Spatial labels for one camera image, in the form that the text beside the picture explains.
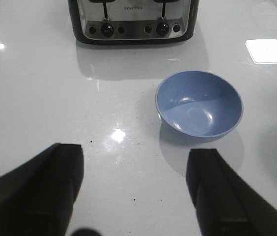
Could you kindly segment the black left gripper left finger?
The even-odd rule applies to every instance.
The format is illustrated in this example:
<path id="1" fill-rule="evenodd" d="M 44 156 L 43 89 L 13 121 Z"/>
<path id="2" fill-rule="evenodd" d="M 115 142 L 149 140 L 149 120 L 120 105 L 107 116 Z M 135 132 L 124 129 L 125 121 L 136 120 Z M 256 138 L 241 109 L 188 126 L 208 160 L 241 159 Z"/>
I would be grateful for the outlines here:
<path id="1" fill-rule="evenodd" d="M 83 181 L 81 145 L 55 143 L 0 177 L 0 236 L 63 236 Z"/>

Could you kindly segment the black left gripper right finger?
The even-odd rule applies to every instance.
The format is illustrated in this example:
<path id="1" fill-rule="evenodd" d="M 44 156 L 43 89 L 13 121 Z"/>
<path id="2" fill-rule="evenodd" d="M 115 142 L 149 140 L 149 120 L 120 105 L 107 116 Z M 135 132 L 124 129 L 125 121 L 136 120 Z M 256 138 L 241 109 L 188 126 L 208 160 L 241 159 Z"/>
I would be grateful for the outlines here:
<path id="1" fill-rule="evenodd" d="M 191 149 L 186 182 L 203 236 L 277 236 L 277 210 L 216 149 Z"/>

